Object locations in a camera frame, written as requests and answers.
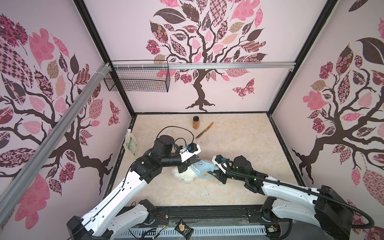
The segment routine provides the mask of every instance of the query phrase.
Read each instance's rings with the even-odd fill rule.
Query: pink wall
[[[1,194],[102,60],[70,0],[8,1],[0,14]],[[67,238],[66,222],[101,200],[129,121],[119,94],[102,82],[1,227],[1,239]]]
[[[241,57],[253,54],[259,54],[254,57],[258,61],[294,61],[325,2],[92,0],[86,4],[113,60],[219,63],[226,58],[247,61]],[[199,22],[207,27],[197,29]],[[247,25],[250,28],[243,34]],[[194,70],[189,70],[180,72],[180,78],[190,76],[184,81],[172,71],[168,93],[127,94],[136,112],[267,111],[286,71],[248,69],[235,74],[217,69],[198,71],[194,79]],[[212,73],[215,79],[207,78]]]
[[[340,1],[273,115],[307,186],[330,186],[374,218],[351,239],[384,236],[382,9]]]

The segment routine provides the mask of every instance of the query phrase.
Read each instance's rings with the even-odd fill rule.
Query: knife
[[[209,126],[206,129],[204,129],[204,131],[202,131],[199,135],[197,135],[196,139],[198,139],[199,137],[201,137],[201,135],[203,135],[203,133],[208,131],[208,129],[210,129],[213,124],[214,124],[213,122],[211,124],[209,124]]]

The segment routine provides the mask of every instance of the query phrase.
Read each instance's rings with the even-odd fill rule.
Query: wire basket
[[[115,81],[120,81],[125,91],[168,92],[170,83],[168,61],[159,63],[156,60],[124,60],[123,62],[124,64],[113,65],[117,78],[112,77],[113,72],[109,72],[104,78],[109,91],[118,91]]]

